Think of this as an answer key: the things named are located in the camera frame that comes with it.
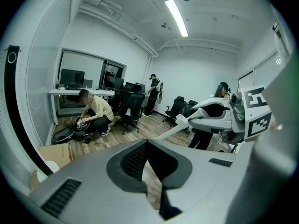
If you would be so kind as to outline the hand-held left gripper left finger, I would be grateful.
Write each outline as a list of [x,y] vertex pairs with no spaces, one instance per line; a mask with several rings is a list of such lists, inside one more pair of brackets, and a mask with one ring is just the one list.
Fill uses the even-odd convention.
[[41,207],[67,179],[80,182],[58,219],[68,224],[161,224],[145,194],[121,190],[108,177],[106,165],[114,154],[136,142],[85,154],[51,174],[30,194]]

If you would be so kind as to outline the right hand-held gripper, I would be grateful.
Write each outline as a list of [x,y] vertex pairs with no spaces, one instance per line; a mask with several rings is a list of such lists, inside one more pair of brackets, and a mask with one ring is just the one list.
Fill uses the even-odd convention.
[[234,92],[230,101],[227,98],[210,98],[193,106],[191,110],[203,109],[207,114],[222,114],[220,117],[196,115],[188,118],[188,123],[196,129],[231,129],[222,131],[222,141],[239,144],[269,130],[272,111],[262,92],[265,86],[242,88]]

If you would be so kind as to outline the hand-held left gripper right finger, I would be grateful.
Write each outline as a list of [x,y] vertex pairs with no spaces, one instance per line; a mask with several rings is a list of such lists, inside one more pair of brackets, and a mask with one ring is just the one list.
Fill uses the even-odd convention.
[[224,224],[244,179],[253,145],[237,154],[191,149],[165,140],[147,141],[147,158],[162,183],[160,212],[151,224]]

